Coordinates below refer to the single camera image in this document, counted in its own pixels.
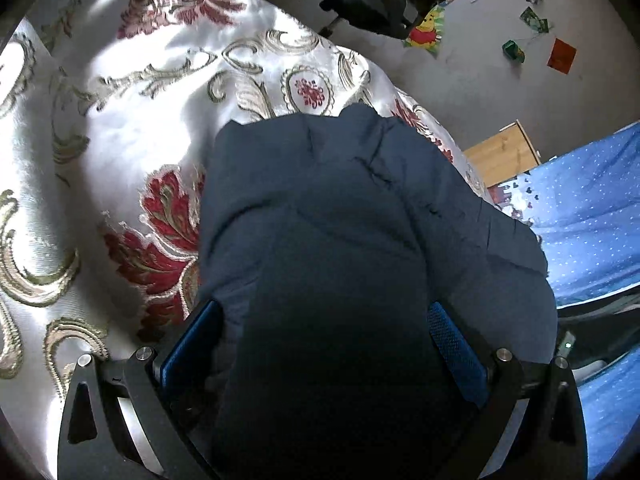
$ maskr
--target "folded dark garment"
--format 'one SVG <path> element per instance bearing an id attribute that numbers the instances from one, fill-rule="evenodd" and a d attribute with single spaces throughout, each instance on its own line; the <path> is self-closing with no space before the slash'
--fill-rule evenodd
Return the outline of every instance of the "folded dark garment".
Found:
<path id="1" fill-rule="evenodd" d="M 534 234 L 365 105 L 229 123 L 200 243 L 200 295 L 238 343 L 212 446 L 225 478 L 428 478 L 477 413 L 430 338 L 433 301 L 494 348 L 552 357 Z"/>

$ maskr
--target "bedspread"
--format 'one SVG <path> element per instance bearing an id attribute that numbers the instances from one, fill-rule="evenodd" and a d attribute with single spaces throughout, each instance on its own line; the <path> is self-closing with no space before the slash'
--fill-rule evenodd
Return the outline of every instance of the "bedspread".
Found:
<path id="1" fill-rule="evenodd" d="M 78 356 L 127 358 L 193 307 L 203 150 L 228 121 L 364 102 L 446 129 L 385 73 L 263 0 L 37 0 L 0 56 L 0 407 L 56 476 Z"/>

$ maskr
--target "blue star-patterned fabric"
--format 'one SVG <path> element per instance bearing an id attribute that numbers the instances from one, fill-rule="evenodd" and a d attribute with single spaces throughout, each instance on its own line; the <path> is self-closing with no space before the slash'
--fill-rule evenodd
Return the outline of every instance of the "blue star-patterned fabric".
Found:
<path id="1" fill-rule="evenodd" d="M 640 282 L 640 121 L 490 192 L 542 238 L 558 308 Z"/>

